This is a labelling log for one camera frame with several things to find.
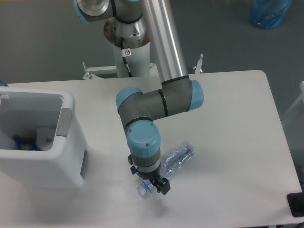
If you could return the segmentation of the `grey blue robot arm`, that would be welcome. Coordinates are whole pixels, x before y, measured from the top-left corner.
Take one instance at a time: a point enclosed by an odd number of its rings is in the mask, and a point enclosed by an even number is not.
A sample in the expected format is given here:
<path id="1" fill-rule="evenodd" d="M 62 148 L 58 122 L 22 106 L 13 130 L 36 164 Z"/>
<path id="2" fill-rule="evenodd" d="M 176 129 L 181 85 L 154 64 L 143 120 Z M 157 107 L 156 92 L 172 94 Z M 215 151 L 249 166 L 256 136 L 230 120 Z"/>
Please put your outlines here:
<path id="1" fill-rule="evenodd" d="M 144 93 L 137 87 L 121 90 L 116 106 L 130 155 L 132 174 L 149 180 L 159 193 L 170 190 L 161 176 L 161 136 L 154 120 L 188 112 L 202 106 L 203 90 L 190 80 L 167 0 L 75 0 L 74 8 L 84 23 L 105 20 L 104 35 L 119 50 L 116 65 L 125 77 L 139 74 L 130 58 L 148 44 L 156 54 L 161 89 Z"/>

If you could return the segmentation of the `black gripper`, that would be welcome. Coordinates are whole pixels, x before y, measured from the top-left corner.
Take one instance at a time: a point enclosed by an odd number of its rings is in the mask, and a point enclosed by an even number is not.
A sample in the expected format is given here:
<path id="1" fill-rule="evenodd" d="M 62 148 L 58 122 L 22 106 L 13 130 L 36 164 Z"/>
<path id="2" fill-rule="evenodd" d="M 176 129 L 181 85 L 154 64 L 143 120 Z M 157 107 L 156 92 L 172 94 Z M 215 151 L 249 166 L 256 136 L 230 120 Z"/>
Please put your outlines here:
<path id="1" fill-rule="evenodd" d="M 130 165 L 133 165 L 131 155 L 128 156 L 128 162 Z M 159 165 L 155 170 L 150 172 L 139 171 L 135 166 L 132 166 L 130 170 L 132 174 L 137 174 L 142 179 L 149 180 L 150 183 L 157 189 L 158 193 L 166 195 L 171 189 L 171 186 L 169 180 L 160 175 L 160 167 L 161 166 Z"/>

